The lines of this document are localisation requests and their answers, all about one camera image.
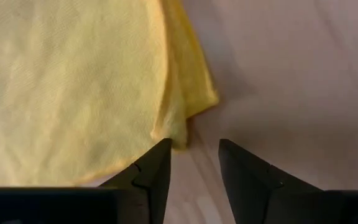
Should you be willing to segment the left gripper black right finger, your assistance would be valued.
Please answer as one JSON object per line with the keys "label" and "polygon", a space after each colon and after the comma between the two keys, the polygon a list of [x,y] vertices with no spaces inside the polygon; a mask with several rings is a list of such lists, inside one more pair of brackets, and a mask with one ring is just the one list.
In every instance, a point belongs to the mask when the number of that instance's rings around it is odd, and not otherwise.
{"label": "left gripper black right finger", "polygon": [[275,193],[320,191],[228,139],[219,140],[218,155],[236,224],[264,224],[270,198]]}

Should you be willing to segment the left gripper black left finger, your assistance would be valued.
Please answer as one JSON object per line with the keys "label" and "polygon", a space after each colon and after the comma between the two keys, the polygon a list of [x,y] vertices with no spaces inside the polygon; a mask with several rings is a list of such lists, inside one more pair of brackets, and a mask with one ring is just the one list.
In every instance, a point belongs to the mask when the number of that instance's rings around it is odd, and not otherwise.
{"label": "left gripper black left finger", "polygon": [[165,138],[103,182],[116,199],[114,224],[163,224],[171,176],[172,140]]}

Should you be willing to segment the yellow microfiber towel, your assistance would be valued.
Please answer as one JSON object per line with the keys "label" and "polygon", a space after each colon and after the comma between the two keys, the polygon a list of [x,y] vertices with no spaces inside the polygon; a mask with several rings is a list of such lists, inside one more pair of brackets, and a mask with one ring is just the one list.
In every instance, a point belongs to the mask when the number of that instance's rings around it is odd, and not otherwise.
{"label": "yellow microfiber towel", "polygon": [[0,187],[121,170],[219,101],[179,0],[0,0]]}

